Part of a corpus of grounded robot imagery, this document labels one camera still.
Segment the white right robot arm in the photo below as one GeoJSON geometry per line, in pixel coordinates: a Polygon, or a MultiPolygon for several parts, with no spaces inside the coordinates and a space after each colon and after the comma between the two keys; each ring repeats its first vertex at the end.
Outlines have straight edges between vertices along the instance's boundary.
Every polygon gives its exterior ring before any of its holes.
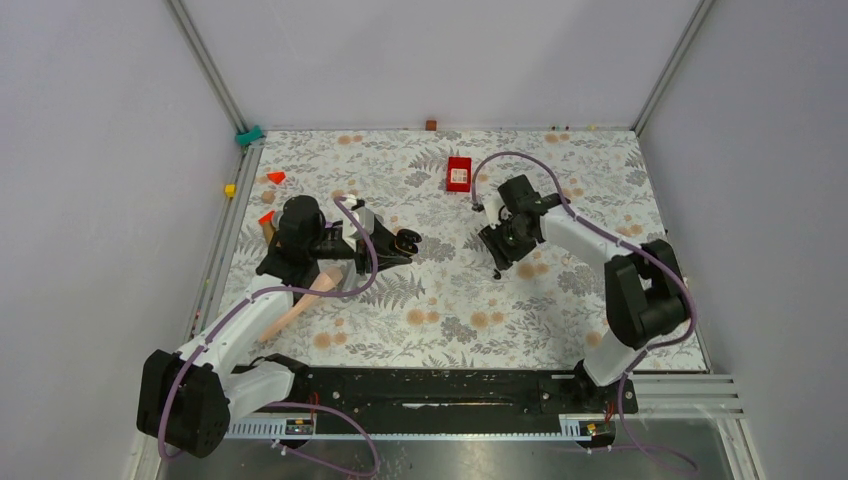
{"type": "Polygon", "coordinates": [[[561,193],[537,192],[524,175],[497,189],[495,199],[472,208],[486,215],[478,234],[497,271],[505,271],[537,246],[550,243],[601,275],[608,332],[576,368],[575,402],[597,412],[613,398],[612,384],[657,337],[690,320],[673,248],[663,240],[633,245],[580,216],[561,193]]]}

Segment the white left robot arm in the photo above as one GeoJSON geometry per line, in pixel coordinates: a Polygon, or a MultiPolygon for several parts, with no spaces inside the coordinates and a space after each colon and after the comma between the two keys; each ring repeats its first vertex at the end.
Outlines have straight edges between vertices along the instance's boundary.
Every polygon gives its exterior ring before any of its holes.
{"type": "Polygon", "coordinates": [[[412,263],[422,237],[391,231],[353,195],[334,200],[343,219],[328,222],[318,201],[289,198],[271,219],[267,252],[239,299],[173,353],[145,361],[136,414],[139,432],[197,458],[212,453],[230,425],[277,402],[296,411],[310,385],[292,368],[263,360],[236,372],[239,356],[264,334],[296,317],[311,300],[365,292],[379,272],[412,263]]]}

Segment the black earbud charging case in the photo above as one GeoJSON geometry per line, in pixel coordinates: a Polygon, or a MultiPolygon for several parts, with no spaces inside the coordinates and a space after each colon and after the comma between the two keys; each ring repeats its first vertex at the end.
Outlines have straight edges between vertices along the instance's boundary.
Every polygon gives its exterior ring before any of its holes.
{"type": "Polygon", "coordinates": [[[398,252],[412,257],[419,253],[419,244],[422,240],[423,237],[418,232],[403,228],[395,233],[394,246],[398,252]]]}

